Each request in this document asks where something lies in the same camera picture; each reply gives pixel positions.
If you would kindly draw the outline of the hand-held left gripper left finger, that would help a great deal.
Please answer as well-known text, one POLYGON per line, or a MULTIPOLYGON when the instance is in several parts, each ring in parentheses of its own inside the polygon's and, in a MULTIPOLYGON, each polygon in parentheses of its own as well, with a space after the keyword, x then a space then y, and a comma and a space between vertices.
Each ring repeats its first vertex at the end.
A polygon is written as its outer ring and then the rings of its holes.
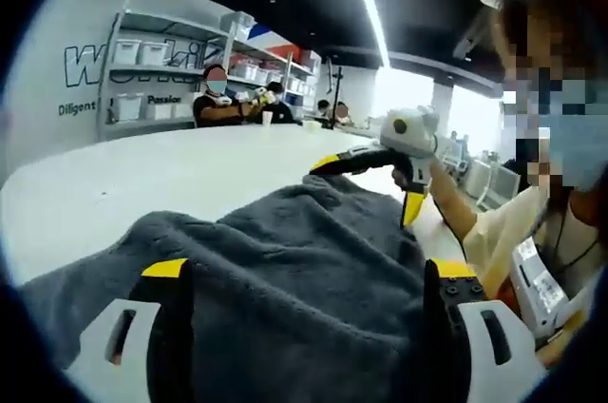
POLYGON ((91 402, 193 402, 193 312, 189 260, 158 261, 86 326, 65 375, 91 402))

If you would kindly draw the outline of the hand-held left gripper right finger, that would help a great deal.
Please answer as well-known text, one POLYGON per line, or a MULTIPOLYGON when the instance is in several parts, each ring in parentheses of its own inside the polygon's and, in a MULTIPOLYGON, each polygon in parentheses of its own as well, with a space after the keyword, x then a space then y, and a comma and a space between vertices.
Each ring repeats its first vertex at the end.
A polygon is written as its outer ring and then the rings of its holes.
POLYGON ((532 334, 466 263, 425 264, 426 402, 521 402, 545 377, 532 334))

